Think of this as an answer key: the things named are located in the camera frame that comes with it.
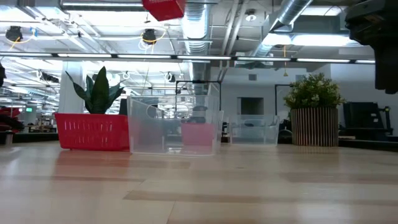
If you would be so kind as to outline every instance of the clear plastic bin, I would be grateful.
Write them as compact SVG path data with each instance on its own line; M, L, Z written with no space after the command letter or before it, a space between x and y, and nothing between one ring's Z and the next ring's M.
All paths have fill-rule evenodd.
M276 146L279 117L274 115L236 115L229 123L231 144Z
M216 97L130 97L127 112L132 153L210 156L219 148Z

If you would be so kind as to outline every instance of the silver duct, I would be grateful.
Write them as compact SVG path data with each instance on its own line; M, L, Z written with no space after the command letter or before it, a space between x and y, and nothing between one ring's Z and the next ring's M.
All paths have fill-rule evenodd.
M204 39L207 37L209 26L209 5L187 4L185 15L182 19L183 35L186 39ZM189 55L207 55L209 43L193 41L185 42L185 48ZM207 63L192 63L192 80L209 80L210 65ZM194 85L196 95L203 94L203 85Z
M284 0L280 6L278 12L278 16L275 20L266 21L268 22L267 31L268 34L270 31L280 28L282 26L288 26L294 23L296 19L303 13L305 8L311 4L313 0ZM252 57L266 57L267 54L271 51L272 45L267 45L264 41L259 44L257 49L252 53Z

